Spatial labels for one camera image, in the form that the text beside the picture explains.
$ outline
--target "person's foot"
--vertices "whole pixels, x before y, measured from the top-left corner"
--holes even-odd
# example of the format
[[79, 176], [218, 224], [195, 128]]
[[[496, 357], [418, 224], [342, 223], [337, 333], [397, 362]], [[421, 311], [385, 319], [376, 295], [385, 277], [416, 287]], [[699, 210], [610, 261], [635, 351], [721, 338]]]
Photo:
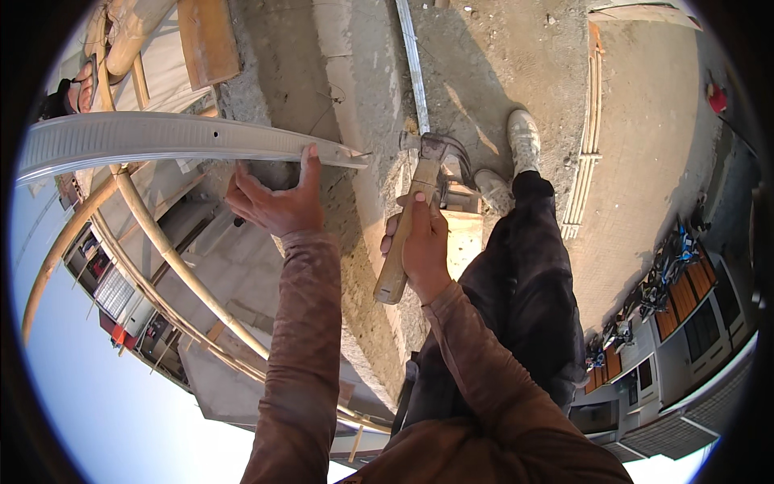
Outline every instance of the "person's foot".
[[505, 217], [514, 207], [513, 192], [508, 182], [491, 170], [479, 170], [473, 180], [481, 192], [481, 198], [497, 215]]
[[513, 153], [513, 176], [522, 171], [540, 172], [540, 136], [533, 117], [516, 109], [508, 117], [508, 143]]
[[86, 62], [73, 79], [70, 90], [67, 91], [67, 100], [75, 112], [91, 111], [91, 91], [94, 89], [92, 69], [91, 61]]

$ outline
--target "hammer head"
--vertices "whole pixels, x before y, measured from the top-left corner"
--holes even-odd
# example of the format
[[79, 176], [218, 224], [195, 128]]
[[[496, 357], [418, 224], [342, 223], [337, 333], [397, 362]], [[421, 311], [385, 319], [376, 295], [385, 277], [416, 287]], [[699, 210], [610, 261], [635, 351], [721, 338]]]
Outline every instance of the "hammer head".
[[399, 146], [400, 149], [417, 148], [420, 151], [420, 158], [438, 160], [441, 165], [446, 163], [448, 166], [451, 161], [449, 157], [452, 156], [460, 164], [462, 183], [472, 190], [478, 190], [473, 181], [471, 159], [462, 143], [451, 136], [439, 135], [434, 132], [426, 132], [421, 136], [416, 136], [403, 131], [400, 133]]

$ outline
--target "sky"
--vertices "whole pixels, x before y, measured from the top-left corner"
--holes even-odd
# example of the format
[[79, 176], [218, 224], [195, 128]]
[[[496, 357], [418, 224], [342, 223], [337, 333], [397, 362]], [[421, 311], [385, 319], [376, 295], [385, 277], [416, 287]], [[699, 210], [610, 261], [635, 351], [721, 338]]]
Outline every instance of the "sky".
[[[55, 200], [53, 180], [33, 197], [15, 190], [10, 266], [17, 327], [29, 289], [70, 213]], [[128, 352], [121, 358], [100, 328], [91, 299], [60, 265], [46, 286], [26, 348], [39, 399], [60, 441], [92, 482], [239, 482], [253, 433], [205, 420], [194, 396]], [[703, 452], [625, 465], [637, 484], [689, 482]], [[354, 470], [330, 464], [328, 482]]]

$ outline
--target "curved metal strip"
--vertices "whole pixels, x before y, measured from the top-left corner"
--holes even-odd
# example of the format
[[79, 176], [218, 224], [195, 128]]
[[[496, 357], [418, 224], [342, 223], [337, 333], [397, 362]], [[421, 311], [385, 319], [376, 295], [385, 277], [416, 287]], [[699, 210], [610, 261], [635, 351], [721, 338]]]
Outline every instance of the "curved metal strip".
[[174, 158], [299, 161], [317, 143], [323, 165], [366, 168], [361, 154], [326, 139], [227, 119], [162, 112], [95, 112], [32, 125], [17, 185], [113, 163]]

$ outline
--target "wooden hammer handle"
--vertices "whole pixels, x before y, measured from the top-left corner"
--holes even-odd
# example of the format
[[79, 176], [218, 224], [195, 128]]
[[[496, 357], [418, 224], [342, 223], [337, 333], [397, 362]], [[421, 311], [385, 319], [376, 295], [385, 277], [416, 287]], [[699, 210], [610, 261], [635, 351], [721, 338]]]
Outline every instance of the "wooden hammer handle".
[[416, 165], [411, 188], [409, 188], [409, 200], [401, 212], [398, 228], [392, 236], [392, 244], [374, 289], [374, 298], [384, 304], [397, 304], [403, 297], [408, 280], [408, 276], [403, 270], [403, 243], [411, 233], [413, 195], [421, 191], [425, 194], [425, 200], [429, 204], [433, 199], [439, 169], [440, 162], [438, 160], [427, 158], [420, 158]]

